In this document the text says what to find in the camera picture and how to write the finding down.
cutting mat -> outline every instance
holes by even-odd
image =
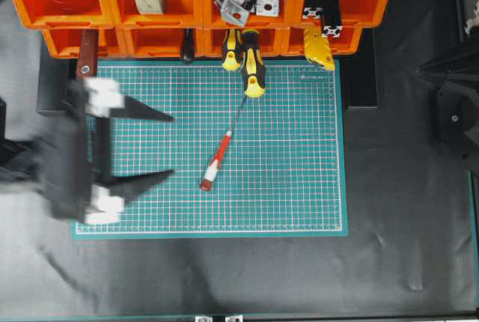
[[[305,61],[266,66],[267,93],[248,99],[213,191],[204,192],[203,173],[243,96],[240,73],[219,61],[101,62],[99,76],[176,118],[115,120],[113,172],[176,172],[128,206],[119,223],[74,223],[73,237],[346,235],[339,74]]]

red screwdriver handle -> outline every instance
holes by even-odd
[[[233,131],[228,130],[223,136],[222,144],[219,146],[219,149],[216,151],[216,155],[210,162],[210,165],[207,168],[207,171],[204,174],[203,180],[200,184],[200,189],[203,191],[211,191],[213,187],[213,181],[218,174],[219,166],[222,164],[223,157],[225,156],[228,145],[230,144],[231,136]]]

metal bolt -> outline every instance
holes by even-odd
[[[90,72],[90,67],[88,65],[83,65],[82,68],[80,69],[80,71],[83,74],[89,73]]]

black cloth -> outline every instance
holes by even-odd
[[[0,318],[473,311],[467,175],[434,142],[432,87],[415,74],[457,43],[454,11],[454,0],[389,2],[376,30],[379,109],[344,114],[348,237],[75,241],[41,199],[4,194]],[[10,0],[0,26],[8,136],[37,119],[22,99],[40,49]]]

yellow screwdriver handle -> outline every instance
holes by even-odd
[[[332,58],[331,47],[327,36],[319,26],[304,29],[305,57],[312,64],[321,66],[324,70],[334,71],[335,61]]]
[[[234,28],[228,30],[222,46],[222,66],[225,70],[236,71],[241,67],[241,32]]]
[[[248,29],[242,33],[242,80],[248,97],[260,97],[266,91],[266,68],[260,52],[260,33]]]

